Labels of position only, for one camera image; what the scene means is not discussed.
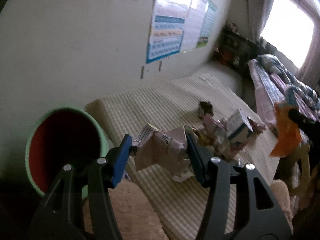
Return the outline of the orange snack bag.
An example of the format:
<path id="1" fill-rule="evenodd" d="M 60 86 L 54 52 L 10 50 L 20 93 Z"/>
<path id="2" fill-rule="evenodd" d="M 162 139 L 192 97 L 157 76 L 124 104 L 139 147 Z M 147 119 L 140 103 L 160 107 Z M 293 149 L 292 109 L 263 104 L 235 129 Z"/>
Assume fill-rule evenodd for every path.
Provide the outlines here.
<path id="1" fill-rule="evenodd" d="M 297 108 L 282 101 L 276 103 L 274 109 L 278 141 L 270 156 L 284 158 L 289 156 L 302 142 L 298 125 L 289 118 L 289 111 L 295 111 Z"/>

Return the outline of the green red trash bin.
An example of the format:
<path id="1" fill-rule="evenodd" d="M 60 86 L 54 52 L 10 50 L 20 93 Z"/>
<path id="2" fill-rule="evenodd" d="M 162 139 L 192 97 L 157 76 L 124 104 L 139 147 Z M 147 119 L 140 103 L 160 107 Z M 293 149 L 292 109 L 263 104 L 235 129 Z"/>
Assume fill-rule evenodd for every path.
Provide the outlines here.
<path id="1" fill-rule="evenodd" d="M 47 193 L 66 164 L 80 168 L 109 150 L 107 136 L 98 122 L 74 107 L 48 111 L 36 122 L 25 148 L 25 169 L 34 190 Z"/>

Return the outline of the folded patterned quilt pile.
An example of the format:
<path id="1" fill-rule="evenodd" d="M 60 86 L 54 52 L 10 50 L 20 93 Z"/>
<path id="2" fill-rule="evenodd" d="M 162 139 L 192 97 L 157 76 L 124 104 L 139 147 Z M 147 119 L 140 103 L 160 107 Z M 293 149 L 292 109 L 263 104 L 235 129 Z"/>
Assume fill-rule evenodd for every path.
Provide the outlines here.
<path id="1" fill-rule="evenodd" d="M 285 99 L 285 90 L 290 86 L 293 87 L 299 112 L 313 121 L 319 120 L 316 91 L 299 81 L 276 56 L 259 55 L 247 64 L 254 84 L 257 114 L 271 131 L 277 131 L 274 106 Z"/>

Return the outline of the window curtain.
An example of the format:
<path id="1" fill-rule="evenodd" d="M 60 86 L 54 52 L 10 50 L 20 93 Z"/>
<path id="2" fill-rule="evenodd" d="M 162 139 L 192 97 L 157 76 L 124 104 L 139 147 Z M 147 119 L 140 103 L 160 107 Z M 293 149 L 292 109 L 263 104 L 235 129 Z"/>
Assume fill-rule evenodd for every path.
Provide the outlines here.
<path id="1" fill-rule="evenodd" d="M 274 0 L 247 0 L 251 40 L 258 41 L 269 18 Z"/>

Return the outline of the yellow black snack wrapper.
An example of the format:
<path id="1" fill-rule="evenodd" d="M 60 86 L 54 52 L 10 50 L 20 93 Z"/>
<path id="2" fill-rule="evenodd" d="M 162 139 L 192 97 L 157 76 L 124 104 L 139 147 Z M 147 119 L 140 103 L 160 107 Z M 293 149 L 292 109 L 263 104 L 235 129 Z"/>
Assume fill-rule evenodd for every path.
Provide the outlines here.
<path id="1" fill-rule="evenodd" d="M 204 134 L 204 133 L 201 133 L 199 131 L 195 132 L 195 134 L 197 135 L 198 137 L 198 144 L 203 146 L 203 147 L 206 147 L 206 146 L 213 146 L 214 144 L 214 139 L 212 139 L 211 137 L 209 137 L 208 135 Z"/>

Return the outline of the blue chart wall poster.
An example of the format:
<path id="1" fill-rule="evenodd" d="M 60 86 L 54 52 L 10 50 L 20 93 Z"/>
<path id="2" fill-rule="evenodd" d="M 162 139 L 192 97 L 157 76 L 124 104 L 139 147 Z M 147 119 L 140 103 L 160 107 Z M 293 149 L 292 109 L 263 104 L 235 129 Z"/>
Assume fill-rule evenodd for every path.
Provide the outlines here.
<path id="1" fill-rule="evenodd" d="M 155 0 L 150 24 L 146 63 L 180 52 L 188 7 L 167 0 Z"/>

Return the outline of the dark cluttered shelf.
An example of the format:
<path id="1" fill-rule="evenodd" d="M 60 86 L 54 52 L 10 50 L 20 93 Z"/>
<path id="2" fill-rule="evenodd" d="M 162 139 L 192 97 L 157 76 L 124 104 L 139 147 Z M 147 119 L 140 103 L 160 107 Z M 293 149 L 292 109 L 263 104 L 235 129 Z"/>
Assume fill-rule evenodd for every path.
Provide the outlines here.
<path id="1" fill-rule="evenodd" d="M 244 68 L 249 60 L 255 59 L 259 46 L 250 39 L 225 26 L 222 30 L 212 59 L 233 68 Z"/>

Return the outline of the small dark wrapper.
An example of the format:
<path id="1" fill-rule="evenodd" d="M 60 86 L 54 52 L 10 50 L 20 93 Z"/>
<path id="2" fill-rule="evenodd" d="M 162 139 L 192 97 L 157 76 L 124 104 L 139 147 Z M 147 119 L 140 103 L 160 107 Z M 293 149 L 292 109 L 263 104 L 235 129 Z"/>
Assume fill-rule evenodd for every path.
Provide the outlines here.
<path id="1" fill-rule="evenodd" d="M 213 116 L 213 106 L 208 101 L 200 101 L 198 106 L 198 117 L 202 119 L 206 114 Z"/>

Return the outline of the pink pocky box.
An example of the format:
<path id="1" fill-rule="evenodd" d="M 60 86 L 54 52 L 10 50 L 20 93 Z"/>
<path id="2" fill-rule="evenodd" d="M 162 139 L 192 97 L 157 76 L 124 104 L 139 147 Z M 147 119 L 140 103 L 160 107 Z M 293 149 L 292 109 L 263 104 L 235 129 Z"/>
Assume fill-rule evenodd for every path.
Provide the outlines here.
<path id="1" fill-rule="evenodd" d="M 210 137 L 226 137 L 226 129 L 220 121 L 216 121 L 209 113 L 202 119 L 204 130 Z"/>

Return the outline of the white table wall poster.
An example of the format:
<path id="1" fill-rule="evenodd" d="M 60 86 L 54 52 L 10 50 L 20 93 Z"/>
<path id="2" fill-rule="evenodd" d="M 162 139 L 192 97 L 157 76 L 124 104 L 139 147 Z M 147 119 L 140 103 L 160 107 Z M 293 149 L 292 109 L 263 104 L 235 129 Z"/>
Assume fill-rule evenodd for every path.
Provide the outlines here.
<path id="1" fill-rule="evenodd" d="M 191 1 L 183 28 L 182 52 L 193 50 L 197 46 L 207 7 L 208 0 Z"/>

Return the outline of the green landscape wall poster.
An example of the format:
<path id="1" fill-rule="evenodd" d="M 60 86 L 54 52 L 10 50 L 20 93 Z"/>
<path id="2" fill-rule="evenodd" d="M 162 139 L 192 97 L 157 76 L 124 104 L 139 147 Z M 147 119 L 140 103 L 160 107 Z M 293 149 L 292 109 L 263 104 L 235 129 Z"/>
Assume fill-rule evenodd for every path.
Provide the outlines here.
<path id="1" fill-rule="evenodd" d="M 196 48 L 201 48 L 207 45 L 210 32 L 215 20 L 216 11 L 217 6 L 211 0 L 208 0 L 207 9 Z"/>

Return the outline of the white blue carton box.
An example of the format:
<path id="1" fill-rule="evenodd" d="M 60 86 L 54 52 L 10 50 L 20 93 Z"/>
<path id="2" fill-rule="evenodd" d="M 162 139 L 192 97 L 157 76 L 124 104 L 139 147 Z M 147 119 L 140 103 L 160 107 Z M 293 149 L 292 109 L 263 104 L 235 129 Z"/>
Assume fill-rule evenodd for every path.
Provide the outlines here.
<path id="1" fill-rule="evenodd" d="M 245 144 L 253 134 L 253 128 L 247 115 L 237 109 L 228 119 L 226 124 L 227 139 L 230 144 L 240 146 Z"/>

